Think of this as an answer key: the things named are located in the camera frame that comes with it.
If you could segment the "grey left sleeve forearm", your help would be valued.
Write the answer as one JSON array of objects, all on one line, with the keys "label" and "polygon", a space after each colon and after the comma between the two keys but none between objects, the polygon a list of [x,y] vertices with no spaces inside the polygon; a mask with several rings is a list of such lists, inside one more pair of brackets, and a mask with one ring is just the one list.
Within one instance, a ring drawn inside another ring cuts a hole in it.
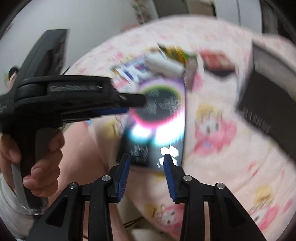
[{"label": "grey left sleeve forearm", "polygon": [[3,174],[1,174],[0,192],[2,221],[16,240],[26,240],[34,224],[34,219],[23,213],[16,194],[6,183]]}]

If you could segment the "person's left hand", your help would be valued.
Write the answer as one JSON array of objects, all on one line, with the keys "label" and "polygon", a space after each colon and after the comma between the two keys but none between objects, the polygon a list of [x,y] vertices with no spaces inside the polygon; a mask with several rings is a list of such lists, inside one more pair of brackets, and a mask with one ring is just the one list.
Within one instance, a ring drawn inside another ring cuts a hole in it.
[{"label": "person's left hand", "polygon": [[[37,197],[53,196],[58,190],[59,164],[62,160],[61,148],[65,140],[62,131],[49,142],[45,156],[36,162],[29,175],[23,178],[23,185]],[[16,142],[8,135],[1,136],[1,173],[8,186],[15,191],[12,164],[19,164],[21,153]]]}]

